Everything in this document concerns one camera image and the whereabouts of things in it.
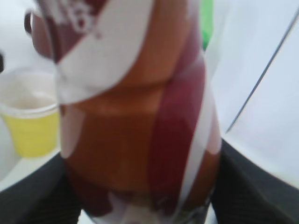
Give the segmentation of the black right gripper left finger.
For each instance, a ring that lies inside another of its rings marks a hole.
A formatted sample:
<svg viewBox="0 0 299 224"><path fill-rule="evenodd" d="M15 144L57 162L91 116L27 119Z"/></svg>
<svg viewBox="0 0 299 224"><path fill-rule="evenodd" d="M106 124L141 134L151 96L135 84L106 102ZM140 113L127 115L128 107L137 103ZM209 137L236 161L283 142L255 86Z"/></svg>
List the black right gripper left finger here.
<svg viewBox="0 0 299 224"><path fill-rule="evenodd" d="M76 224L81 209L60 156L0 194L2 224Z"/></svg>

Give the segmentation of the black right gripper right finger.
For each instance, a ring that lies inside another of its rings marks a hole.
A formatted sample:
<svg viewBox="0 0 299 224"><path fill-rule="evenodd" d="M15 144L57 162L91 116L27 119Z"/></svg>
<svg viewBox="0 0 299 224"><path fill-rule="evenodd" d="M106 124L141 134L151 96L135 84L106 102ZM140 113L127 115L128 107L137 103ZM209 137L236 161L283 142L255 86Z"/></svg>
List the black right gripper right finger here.
<svg viewBox="0 0 299 224"><path fill-rule="evenodd" d="M220 224L297 224L299 191L259 168L225 140L212 206Z"/></svg>

